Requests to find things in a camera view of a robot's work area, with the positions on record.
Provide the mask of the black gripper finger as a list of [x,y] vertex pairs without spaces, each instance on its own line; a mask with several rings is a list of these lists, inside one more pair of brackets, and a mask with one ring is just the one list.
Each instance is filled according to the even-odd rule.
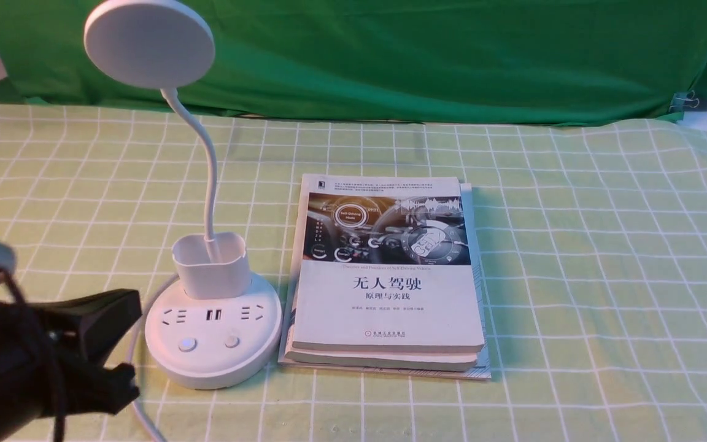
[[80,411],[116,415],[140,396],[130,363],[113,368],[91,366],[81,380]]

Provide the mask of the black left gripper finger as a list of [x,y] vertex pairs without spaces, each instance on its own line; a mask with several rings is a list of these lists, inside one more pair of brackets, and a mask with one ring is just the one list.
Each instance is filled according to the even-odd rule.
[[140,291],[112,289],[59,302],[53,307],[53,335],[81,358],[103,366],[140,318]]

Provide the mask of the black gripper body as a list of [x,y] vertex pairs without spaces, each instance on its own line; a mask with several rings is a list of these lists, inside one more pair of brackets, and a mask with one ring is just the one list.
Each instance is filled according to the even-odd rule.
[[[53,332],[53,307],[59,304],[30,304],[43,330]],[[36,339],[27,338],[17,305],[0,301],[0,440],[16,433],[36,419],[55,414],[50,380],[39,355]],[[67,392],[70,416],[92,413],[80,411],[81,382],[70,379]]]

